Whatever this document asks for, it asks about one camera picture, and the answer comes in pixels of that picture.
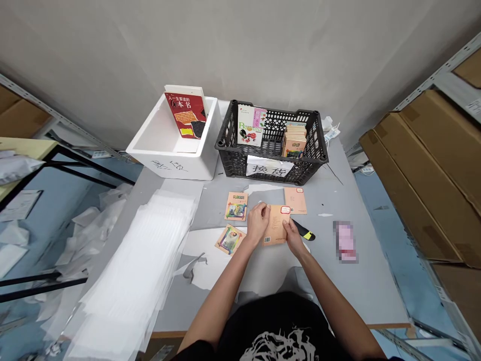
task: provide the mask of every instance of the red book cover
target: red book cover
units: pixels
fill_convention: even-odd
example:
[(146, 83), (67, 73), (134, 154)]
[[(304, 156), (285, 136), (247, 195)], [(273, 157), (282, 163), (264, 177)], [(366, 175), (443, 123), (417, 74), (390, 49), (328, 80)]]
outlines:
[(204, 131), (205, 117), (202, 97), (198, 95), (165, 93), (170, 110), (182, 138), (200, 139)]

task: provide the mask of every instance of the white wall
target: white wall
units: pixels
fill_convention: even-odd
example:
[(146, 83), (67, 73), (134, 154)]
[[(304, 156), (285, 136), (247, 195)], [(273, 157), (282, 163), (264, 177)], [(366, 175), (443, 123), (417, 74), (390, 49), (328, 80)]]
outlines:
[(0, 72), (113, 147), (182, 84), (317, 109), (347, 149), (479, 31), (478, 0), (0, 0)]

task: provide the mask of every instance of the gray table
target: gray table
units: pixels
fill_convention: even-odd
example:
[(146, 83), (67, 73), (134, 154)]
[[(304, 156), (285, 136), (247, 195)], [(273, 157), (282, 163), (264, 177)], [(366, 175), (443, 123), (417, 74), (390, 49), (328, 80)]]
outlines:
[[(328, 153), (330, 168), (321, 167), (303, 187), (308, 214), (293, 215), (292, 218), (316, 234), (315, 241), (306, 241), (311, 253), (371, 328), (409, 327), (404, 305), (338, 139), (330, 142)], [(146, 204), (163, 182), (163, 178), (147, 168), (143, 169), (103, 251), (95, 261), (84, 292), (98, 279), (122, 242), (138, 207)], [(224, 220), (224, 211), (228, 192), (241, 192), (250, 184), (267, 183), (226, 177), (220, 159), (214, 179), (199, 182), (204, 183), (204, 189), (191, 230), (224, 227), (227, 224)], [(257, 203), (257, 198), (272, 202), (276, 197), (279, 199), (278, 204), (283, 202), (282, 191), (253, 193), (249, 200), (249, 208), (253, 205), (252, 201), (256, 200)], [(332, 216), (320, 216), (323, 213)], [(354, 225), (359, 264), (341, 264), (335, 258), (333, 237), (335, 220), (351, 221)], [(247, 223), (233, 222), (232, 225), (240, 227), (246, 226)], [(183, 255), (178, 267), (190, 262), (192, 258)], [(160, 311), (154, 327), (154, 335), (156, 337), (182, 335), (182, 331), (188, 329), (208, 293), (208, 290), (191, 285), (182, 276), (174, 277), (165, 307)]]

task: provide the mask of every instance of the graphic print on t-shirt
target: graphic print on t-shirt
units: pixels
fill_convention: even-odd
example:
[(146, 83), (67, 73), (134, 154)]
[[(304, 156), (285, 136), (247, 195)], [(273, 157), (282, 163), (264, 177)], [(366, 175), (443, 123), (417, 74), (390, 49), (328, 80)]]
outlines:
[(316, 348), (309, 342), (304, 329), (294, 327), (287, 337), (272, 332), (263, 332), (244, 351), (240, 361), (318, 361)]

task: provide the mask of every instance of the person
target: person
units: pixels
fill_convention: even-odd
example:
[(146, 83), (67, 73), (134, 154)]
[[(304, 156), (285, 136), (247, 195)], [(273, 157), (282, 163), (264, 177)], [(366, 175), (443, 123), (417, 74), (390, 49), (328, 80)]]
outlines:
[(287, 244), (304, 268), (326, 317), (312, 301), (282, 292), (245, 304), (229, 318), (249, 258), (269, 224), (270, 211), (265, 203), (250, 211), (246, 238), (205, 299), (174, 360), (386, 359), (364, 321), (306, 249), (292, 220), (283, 221)]

